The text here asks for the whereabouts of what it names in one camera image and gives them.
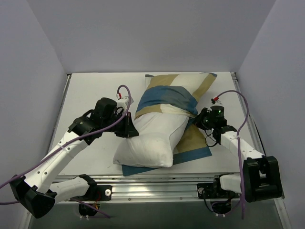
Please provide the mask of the white pillow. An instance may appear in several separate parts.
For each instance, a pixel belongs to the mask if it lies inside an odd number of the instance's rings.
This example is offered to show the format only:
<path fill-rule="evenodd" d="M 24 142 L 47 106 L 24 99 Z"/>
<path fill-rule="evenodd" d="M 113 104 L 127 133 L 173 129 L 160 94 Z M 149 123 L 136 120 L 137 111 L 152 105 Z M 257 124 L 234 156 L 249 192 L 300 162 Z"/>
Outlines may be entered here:
<path fill-rule="evenodd" d="M 171 167 L 173 151 L 181 140 L 189 117 L 180 114 L 148 113 L 134 120 L 139 132 L 117 147 L 113 163 L 132 167 Z"/>

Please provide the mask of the checked blue beige pillowcase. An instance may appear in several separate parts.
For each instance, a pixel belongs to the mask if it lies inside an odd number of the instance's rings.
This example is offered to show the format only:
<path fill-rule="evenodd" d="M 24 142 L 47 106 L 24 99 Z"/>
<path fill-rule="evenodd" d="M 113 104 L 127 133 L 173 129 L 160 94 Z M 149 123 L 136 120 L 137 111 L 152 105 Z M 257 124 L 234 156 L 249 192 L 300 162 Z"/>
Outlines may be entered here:
<path fill-rule="evenodd" d="M 190 162 L 212 155 L 205 136 L 194 125 L 196 109 L 201 97 L 208 91 L 217 74 L 203 72 L 192 74 L 146 75 L 150 79 L 135 112 L 134 120 L 148 113 L 166 113 L 189 117 L 181 140 L 173 151 L 173 165 Z M 155 170 L 151 167 L 122 166 L 122 174 L 130 176 Z"/>

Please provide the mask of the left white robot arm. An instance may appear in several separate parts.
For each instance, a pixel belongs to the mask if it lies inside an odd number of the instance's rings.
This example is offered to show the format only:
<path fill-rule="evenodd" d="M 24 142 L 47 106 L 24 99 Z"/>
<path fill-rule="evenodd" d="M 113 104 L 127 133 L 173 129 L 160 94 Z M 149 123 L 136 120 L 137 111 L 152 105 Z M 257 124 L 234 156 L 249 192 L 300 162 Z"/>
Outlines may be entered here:
<path fill-rule="evenodd" d="M 132 103 L 130 96 L 119 97 L 116 101 L 102 98 L 94 109 L 76 118 L 38 166 L 22 176 L 14 176 L 10 187 L 16 200 L 37 219 L 50 212 L 56 203 L 74 197 L 96 200 L 97 183 L 89 175 L 78 175 L 60 183 L 54 180 L 76 155 L 104 132 L 122 138 L 138 136 L 128 111 Z"/>

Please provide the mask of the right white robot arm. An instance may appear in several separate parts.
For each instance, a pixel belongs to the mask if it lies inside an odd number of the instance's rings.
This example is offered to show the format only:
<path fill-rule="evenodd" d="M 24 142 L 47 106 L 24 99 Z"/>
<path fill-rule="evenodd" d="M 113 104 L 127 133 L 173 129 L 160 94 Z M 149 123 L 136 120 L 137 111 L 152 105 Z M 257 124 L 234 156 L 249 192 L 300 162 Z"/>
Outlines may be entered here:
<path fill-rule="evenodd" d="M 215 178 L 212 192 L 217 197 L 228 191 L 243 194 L 249 203 L 279 198 L 283 194 L 278 161 L 274 156 L 265 156 L 243 140 L 237 130 L 227 124 L 224 107 L 214 105 L 203 108 L 195 118 L 195 125 L 210 131 L 215 144 L 221 145 L 237 157 L 241 172 Z"/>

